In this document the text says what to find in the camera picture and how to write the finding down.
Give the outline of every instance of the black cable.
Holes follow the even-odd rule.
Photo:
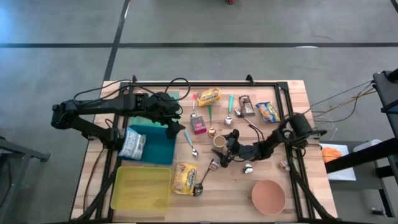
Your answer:
[[[104,100],[105,98],[107,98],[107,97],[109,97],[109,96],[115,94],[116,92],[119,92],[119,91],[121,91],[121,90],[125,90],[125,89],[127,89],[128,87],[138,87],[138,88],[141,88],[141,89],[143,89],[143,90],[145,90],[145,91],[147,91],[147,92],[149,92],[149,93],[152,93],[153,95],[155,95],[156,97],[158,97],[158,98],[160,98],[161,100],[164,100],[164,101],[178,101],[178,100],[183,100],[185,97],[188,96],[189,92],[191,91],[191,85],[189,84],[189,81],[188,81],[187,79],[185,79],[185,78],[175,78],[174,80],[172,80],[172,81],[169,83],[169,85],[171,85],[172,82],[174,82],[175,80],[178,80],[178,79],[185,80],[185,81],[187,82],[187,85],[188,85],[188,91],[187,91],[187,93],[185,94],[185,96],[183,96],[183,97],[181,97],[181,98],[179,98],[179,99],[168,100],[168,99],[165,99],[165,98],[161,97],[161,96],[158,95],[157,93],[155,93],[155,92],[149,90],[149,89],[146,88],[146,87],[140,86],[140,85],[138,85],[138,84],[128,84],[128,85],[122,86],[122,87],[118,88],[117,90],[114,90],[114,91],[111,92],[110,94],[108,94],[108,95],[106,95],[106,96],[103,96],[103,97],[101,97],[101,98],[98,98],[98,99],[96,99],[96,100],[91,100],[91,101],[86,102],[86,103],[79,103],[78,100],[76,100],[76,97],[77,97],[78,95],[83,94],[83,93],[88,93],[88,92],[91,92],[91,91],[100,90],[100,89],[106,88],[106,87],[108,87],[108,86],[110,86],[110,85],[113,85],[113,84],[115,84],[115,83],[122,82],[122,81],[126,81],[126,80],[119,80],[119,81],[112,82],[112,83],[110,83],[110,84],[108,84],[108,85],[106,85],[106,86],[103,86],[103,87],[94,88],[94,89],[91,89],[91,90],[86,90],[86,91],[77,93],[77,94],[73,97],[73,102],[74,102],[77,106],[83,106],[83,105],[88,105],[88,104],[96,103],[96,102],[102,101],[102,100]]]
[[[183,96],[183,97],[181,97],[180,99],[177,99],[177,100],[165,100],[165,99],[163,99],[163,100],[165,100],[165,101],[178,101],[178,100],[182,100],[182,99],[184,99],[185,97],[188,96],[189,92],[191,91],[191,85],[189,84],[189,81],[188,81],[186,78],[174,78],[174,79],[171,80],[170,83],[167,85],[167,87],[166,87],[166,89],[164,90],[164,92],[167,93],[167,90],[169,89],[170,85],[171,85],[173,82],[177,81],[177,80],[184,80],[184,81],[187,83],[187,85],[188,85],[188,91],[187,91],[187,93],[185,94],[185,96]]]
[[[113,85],[113,84],[115,84],[115,83],[119,83],[119,82],[123,82],[123,81],[130,81],[130,80],[128,80],[128,79],[118,80],[118,81],[112,82],[112,83],[110,83],[110,84],[108,84],[108,85],[106,85],[106,86],[102,86],[102,87],[98,87],[98,88],[94,88],[94,89],[90,89],[90,90],[86,90],[86,91],[81,91],[81,92],[77,93],[77,94],[73,97],[73,102],[75,103],[75,105],[80,105],[80,106],[81,106],[81,105],[85,105],[86,103],[84,103],[84,104],[79,104],[79,103],[78,103],[78,100],[76,100],[76,97],[78,97],[79,95],[84,94],[84,93],[89,93],[89,92],[91,92],[91,91],[102,90],[103,88],[109,87],[109,86],[111,86],[111,85]]]
[[[333,96],[331,96],[331,97],[329,97],[329,98],[326,98],[326,99],[324,99],[324,100],[321,100],[321,101],[319,101],[319,102],[313,103],[313,104],[310,105],[310,108],[309,108],[308,110],[306,110],[306,112],[304,112],[303,114],[308,113],[308,112],[311,110],[311,108],[312,108],[313,106],[315,106],[315,105],[318,105],[318,104],[320,104],[320,103],[323,103],[323,102],[325,102],[326,100],[330,100],[330,99],[332,99],[332,98],[334,98],[334,97],[336,97],[336,96],[340,96],[340,95],[343,94],[343,93],[346,93],[346,92],[348,92],[348,91],[354,90],[355,88],[358,88],[358,87],[363,86],[363,85],[365,85],[365,84],[367,84],[367,83],[370,83],[370,82],[372,82],[372,80],[371,80],[371,81],[364,82],[364,83],[359,84],[359,85],[357,85],[357,86],[354,86],[354,87],[352,87],[352,88],[350,88],[350,89],[348,89],[348,90],[342,91],[341,93],[337,93],[337,94],[335,94],[335,95],[333,95]]]
[[[360,92],[358,93],[358,95],[357,95],[356,98],[355,98],[354,108],[353,108],[352,112],[351,112],[347,117],[345,117],[345,118],[343,118],[343,119],[339,119],[339,120],[337,120],[337,121],[320,121],[320,120],[314,120],[314,122],[335,123],[335,122],[340,122],[340,121],[345,121],[345,120],[347,120],[350,116],[352,116],[352,115],[354,114],[355,108],[356,108],[356,103],[358,102],[359,96],[360,96],[361,93],[362,93],[363,91],[365,91],[365,89],[366,89],[367,87],[369,87],[370,85],[371,85],[371,84],[367,85],[362,91],[360,91]]]
[[[6,159],[7,159],[6,163],[7,163],[7,165],[8,165],[8,189],[7,189],[6,194],[4,195],[4,198],[1,200],[0,208],[2,207],[2,205],[4,204],[4,202],[5,202],[6,199],[7,199],[8,193],[9,193],[9,191],[11,190],[11,183],[12,183],[12,177],[11,177],[11,164],[10,164],[10,161],[9,161],[8,156],[6,157]]]
[[[305,154],[307,153],[307,150],[306,150],[305,148],[304,148],[304,149],[299,148],[299,147],[292,147],[292,148],[295,150],[296,154],[298,153],[298,152],[297,152],[298,150],[304,150],[303,157],[304,157]]]
[[[237,160],[235,160],[235,156],[234,156],[234,157],[232,157],[232,161],[235,161],[235,162],[244,162],[244,161],[246,161],[246,160],[242,159],[241,161],[237,161]]]
[[[178,104],[178,106],[181,108],[181,113],[179,113],[177,115],[182,115],[182,113],[184,112],[184,109],[182,108],[182,106],[180,104]]]
[[[323,149],[323,147],[320,144],[309,143],[308,145],[319,146],[321,147],[321,150]]]
[[[108,125],[108,128],[109,128],[109,129],[112,129],[112,126],[111,126],[108,122],[110,122],[110,123],[112,124],[112,126],[113,126],[113,121],[111,121],[111,120],[108,119],[108,118],[105,119],[105,123],[106,123],[106,125]],[[118,130],[119,138],[121,138],[122,135],[120,134],[119,128],[116,128],[116,129]]]
[[[100,160],[100,157],[101,157],[102,152],[104,151],[104,149],[105,149],[105,148],[102,148],[102,150],[101,150],[101,152],[99,153],[97,159],[95,160],[93,169],[91,170],[90,177],[88,178],[88,182],[87,182],[87,186],[86,186],[86,190],[85,190],[85,195],[84,195],[84,197],[83,197],[83,213],[84,213],[85,210],[86,210],[86,197],[87,197],[88,187],[90,186],[91,179],[93,178],[93,174],[94,174],[95,168],[96,168],[96,166],[97,166],[97,164],[98,164],[98,161]]]
[[[252,129],[254,129],[254,130],[258,130],[260,133],[261,133],[261,136],[262,136],[262,140],[263,141],[265,141],[266,139],[264,139],[264,135],[262,134],[262,132],[260,131],[260,129],[259,128],[257,128],[257,127],[255,127],[254,125],[252,125],[252,124],[249,124],[249,127],[250,128],[252,128]]]
[[[96,103],[96,102],[99,102],[99,101],[103,101],[105,98],[108,98],[109,96],[115,94],[116,92],[125,90],[125,89],[127,89],[128,87],[138,87],[138,88],[142,88],[143,90],[148,91],[149,93],[152,93],[153,95],[159,97],[156,93],[154,93],[153,91],[151,91],[151,90],[149,90],[149,89],[147,89],[147,88],[145,88],[145,87],[143,87],[143,86],[136,85],[136,84],[128,84],[128,85],[122,86],[122,87],[118,88],[117,90],[114,90],[112,93],[110,93],[110,94],[108,94],[108,95],[106,95],[106,96],[100,97],[100,98],[98,98],[98,99],[96,99],[96,100],[91,100],[91,101],[86,102],[86,103],[78,103],[78,104],[75,103],[75,104],[76,104],[77,106],[84,106],[84,105]]]

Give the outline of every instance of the snack bag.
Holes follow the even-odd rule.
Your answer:
[[[177,194],[193,195],[193,187],[198,167],[187,163],[179,163],[175,168],[172,190]]]
[[[216,88],[211,88],[203,93],[198,93],[198,104],[199,106],[208,106],[215,101],[221,99],[220,91]]]
[[[276,113],[275,108],[272,106],[270,102],[258,103],[256,106],[260,109],[262,118],[264,119],[265,122],[268,123],[280,122],[278,113]]]

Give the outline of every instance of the white paper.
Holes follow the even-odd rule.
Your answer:
[[[333,149],[337,149],[341,152],[342,156],[348,155],[348,148],[345,145],[335,145],[335,144],[320,144],[322,147],[332,147]],[[352,180],[355,181],[355,173],[352,167],[343,169],[337,172],[332,172],[328,174],[329,180]]]

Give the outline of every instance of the spoon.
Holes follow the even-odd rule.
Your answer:
[[[193,95],[193,110],[191,114],[191,118],[195,118],[197,114],[195,113],[195,104],[197,103],[197,96],[196,94]]]
[[[251,122],[250,120],[248,120],[246,117],[243,116],[240,109],[235,108],[235,114],[237,117],[245,119],[249,124],[253,125],[255,128],[257,128],[257,130],[259,130],[262,134],[264,134],[256,125],[253,124],[253,122]]]
[[[201,195],[201,193],[203,192],[203,184],[202,183],[205,180],[205,177],[206,177],[207,173],[209,172],[210,166],[212,165],[213,161],[214,161],[214,159],[212,159],[210,161],[209,167],[207,168],[205,176],[202,178],[201,182],[199,184],[195,184],[195,186],[193,186],[193,196],[197,197],[197,196]]]
[[[226,125],[231,125],[232,124],[231,110],[232,110],[233,103],[234,103],[234,95],[231,95],[231,96],[229,96],[228,116],[225,118],[225,124]]]
[[[185,137],[187,137],[187,140],[188,140],[188,142],[189,142],[189,145],[191,145],[191,147],[192,147],[192,155],[193,155],[194,157],[198,157],[198,156],[199,156],[199,152],[198,152],[196,149],[193,148],[193,144],[192,144],[192,141],[191,141],[191,137],[189,136],[187,130],[185,130]]]
[[[209,105],[210,129],[208,130],[209,136],[212,138],[216,135],[216,130],[213,128],[213,121],[211,120],[211,105]]]

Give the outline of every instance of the metal bracket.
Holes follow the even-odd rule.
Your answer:
[[[288,86],[287,82],[278,82],[277,84],[280,89],[283,89],[285,91],[289,90],[289,86]]]
[[[255,86],[256,85],[256,83],[253,80],[253,77],[250,74],[247,75],[246,81],[249,81],[251,86]]]
[[[138,81],[138,79],[137,79],[136,75],[132,75],[132,82],[136,83],[137,81]]]

